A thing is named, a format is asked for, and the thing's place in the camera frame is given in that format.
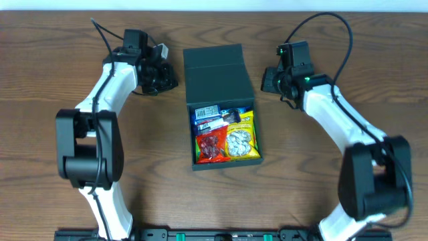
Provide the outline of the dark green box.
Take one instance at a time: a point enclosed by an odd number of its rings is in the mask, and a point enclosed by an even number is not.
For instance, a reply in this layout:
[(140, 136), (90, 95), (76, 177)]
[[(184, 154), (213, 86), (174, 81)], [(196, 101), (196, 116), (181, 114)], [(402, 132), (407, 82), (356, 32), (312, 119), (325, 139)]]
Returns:
[(223, 108), (248, 107), (254, 113), (255, 139), (260, 157), (243, 161), (198, 164), (196, 136), (189, 124), (193, 171), (260, 165), (264, 161), (261, 130), (253, 86), (241, 44), (189, 48), (183, 50), (187, 116), (198, 108), (218, 105)]

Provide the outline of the blue Oreo cookie pack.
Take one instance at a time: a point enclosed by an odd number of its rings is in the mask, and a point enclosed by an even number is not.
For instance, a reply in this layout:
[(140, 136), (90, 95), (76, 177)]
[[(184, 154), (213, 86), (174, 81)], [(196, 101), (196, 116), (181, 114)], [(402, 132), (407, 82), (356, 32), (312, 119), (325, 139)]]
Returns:
[[(220, 108), (220, 111), (221, 111), (220, 116), (213, 117), (213, 118), (207, 118), (207, 119), (203, 119), (203, 120), (195, 120), (195, 113), (193, 113), (193, 115), (191, 116), (191, 124), (193, 125), (194, 132), (196, 131), (197, 125), (202, 124), (202, 123), (206, 123), (208, 121), (215, 120), (215, 119), (220, 118), (222, 116), (225, 116), (231, 109), (234, 109), (234, 108), (226, 108), (226, 109)], [(249, 110), (249, 107), (236, 107), (236, 109), (239, 110), (240, 114), (243, 114)]]

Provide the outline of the small blue barcode box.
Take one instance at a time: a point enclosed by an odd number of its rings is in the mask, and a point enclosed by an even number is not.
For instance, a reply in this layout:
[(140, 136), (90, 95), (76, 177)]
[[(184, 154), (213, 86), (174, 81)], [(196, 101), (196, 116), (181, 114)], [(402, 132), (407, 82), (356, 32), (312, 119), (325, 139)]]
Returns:
[(195, 109), (195, 120), (203, 120), (221, 115), (218, 104)]

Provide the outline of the dark blue snack wrapper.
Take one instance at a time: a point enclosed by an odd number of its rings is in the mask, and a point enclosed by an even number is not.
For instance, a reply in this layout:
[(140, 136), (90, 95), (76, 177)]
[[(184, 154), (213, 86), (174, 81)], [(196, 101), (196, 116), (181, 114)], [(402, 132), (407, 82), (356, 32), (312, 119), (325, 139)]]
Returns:
[(221, 127), (225, 127), (233, 123), (240, 123), (241, 117), (239, 114), (240, 112), (238, 109), (231, 109), (225, 116), (197, 125), (195, 134), (203, 135), (205, 133), (209, 133), (215, 129), (220, 129)]

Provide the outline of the red snack bag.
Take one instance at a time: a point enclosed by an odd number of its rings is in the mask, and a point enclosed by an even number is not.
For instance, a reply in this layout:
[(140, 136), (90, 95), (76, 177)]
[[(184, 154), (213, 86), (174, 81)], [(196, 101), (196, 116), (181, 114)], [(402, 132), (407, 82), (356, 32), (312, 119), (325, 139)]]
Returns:
[(230, 161), (225, 153), (227, 127), (215, 129), (196, 137), (199, 155), (197, 164), (222, 163)]

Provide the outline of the yellow seed snack bag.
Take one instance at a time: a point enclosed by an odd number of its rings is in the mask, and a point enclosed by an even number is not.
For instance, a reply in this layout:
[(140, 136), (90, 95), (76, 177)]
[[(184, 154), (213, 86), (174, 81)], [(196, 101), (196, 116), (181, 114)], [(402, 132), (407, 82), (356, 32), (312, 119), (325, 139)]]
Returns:
[(232, 161), (260, 158), (255, 138), (254, 114), (248, 111), (239, 115), (241, 121), (227, 127), (225, 154)]

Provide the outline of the green Haribo worms bag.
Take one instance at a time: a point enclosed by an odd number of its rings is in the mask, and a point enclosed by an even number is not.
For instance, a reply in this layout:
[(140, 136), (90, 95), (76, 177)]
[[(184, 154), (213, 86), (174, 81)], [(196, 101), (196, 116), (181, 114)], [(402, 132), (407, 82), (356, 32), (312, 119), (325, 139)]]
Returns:
[(198, 163), (200, 157), (200, 149), (197, 142), (197, 137), (195, 137), (195, 163)]

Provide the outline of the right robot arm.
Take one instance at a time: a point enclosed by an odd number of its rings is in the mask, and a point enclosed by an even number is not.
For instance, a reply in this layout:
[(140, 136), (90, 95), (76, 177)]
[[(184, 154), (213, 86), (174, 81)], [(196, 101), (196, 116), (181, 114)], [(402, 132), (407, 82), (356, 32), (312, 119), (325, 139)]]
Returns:
[(402, 208), (412, 210), (411, 150), (402, 137), (388, 137), (341, 95), (333, 80), (315, 74), (305, 41), (280, 44), (277, 67), (268, 67), (261, 90), (280, 95), (291, 108), (312, 117), (342, 153), (339, 203), (306, 240), (354, 240)]

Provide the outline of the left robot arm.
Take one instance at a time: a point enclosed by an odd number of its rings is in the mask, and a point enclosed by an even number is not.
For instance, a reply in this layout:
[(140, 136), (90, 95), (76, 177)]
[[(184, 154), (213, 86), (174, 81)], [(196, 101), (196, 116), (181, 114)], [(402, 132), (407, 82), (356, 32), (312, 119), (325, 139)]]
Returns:
[(137, 88), (156, 96), (177, 87), (164, 44), (126, 29), (122, 45), (108, 48), (102, 75), (89, 95), (73, 109), (56, 114), (58, 172), (88, 201), (98, 223), (95, 230), (58, 230), (55, 240), (140, 240), (140, 230), (128, 211), (119, 180), (124, 151), (118, 115)]

